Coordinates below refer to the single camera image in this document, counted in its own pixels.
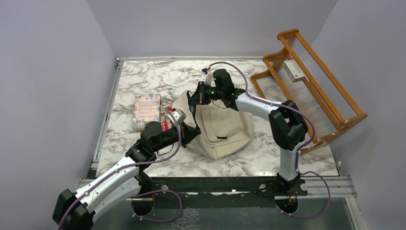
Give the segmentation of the cream canvas backpack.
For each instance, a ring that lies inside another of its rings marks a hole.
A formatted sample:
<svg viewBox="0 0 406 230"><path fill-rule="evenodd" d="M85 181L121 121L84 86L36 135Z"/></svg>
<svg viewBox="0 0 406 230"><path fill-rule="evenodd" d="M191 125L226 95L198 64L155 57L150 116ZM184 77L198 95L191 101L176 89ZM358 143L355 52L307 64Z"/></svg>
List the cream canvas backpack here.
<svg viewBox="0 0 406 230"><path fill-rule="evenodd" d="M219 159L248 146L254 138L254 123L248 113L226 108L220 100L197 105L195 115L188 105L189 91L184 91L172 104L185 114L185 124L199 128L201 134L186 145L192 152Z"/></svg>

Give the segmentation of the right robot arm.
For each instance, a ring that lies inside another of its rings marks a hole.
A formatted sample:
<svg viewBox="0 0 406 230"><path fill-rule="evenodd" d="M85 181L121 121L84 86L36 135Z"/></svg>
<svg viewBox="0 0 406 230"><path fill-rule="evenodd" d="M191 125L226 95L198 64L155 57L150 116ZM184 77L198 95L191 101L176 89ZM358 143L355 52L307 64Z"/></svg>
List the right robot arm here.
<svg viewBox="0 0 406 230"><path fill-rule="evenodd" d="M296 104L287 100L274 103L249 95L247 90L234 86L230 74L225 69L212 73L214 86L198 82L194 93L187 92L187 102L192 114L197 106L209 105L214 100L223 102L226 108L247 112L270 123L274 141L280 147L280 170L277 173L276 188L282 195L288 195L300 180L298 158L308 127Z"/></svg>

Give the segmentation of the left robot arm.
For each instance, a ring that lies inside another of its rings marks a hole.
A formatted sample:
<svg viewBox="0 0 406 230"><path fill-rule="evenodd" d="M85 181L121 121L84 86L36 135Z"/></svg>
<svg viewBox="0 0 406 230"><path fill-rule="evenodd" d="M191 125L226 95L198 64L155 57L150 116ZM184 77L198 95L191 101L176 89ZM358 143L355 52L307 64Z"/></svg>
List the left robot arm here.
<svg viewBox="0 0 406 230"><path fill-rule="evenodd" d="M52 219L60 230L90 230L122 201L152 193L151 178L144 170L158 162L156 152L175 143L178 149L185 147L200 134L199 129L185 123L163 131L159 122L149 122L140 139L111 169L74 192L61 192Z"/></svg>

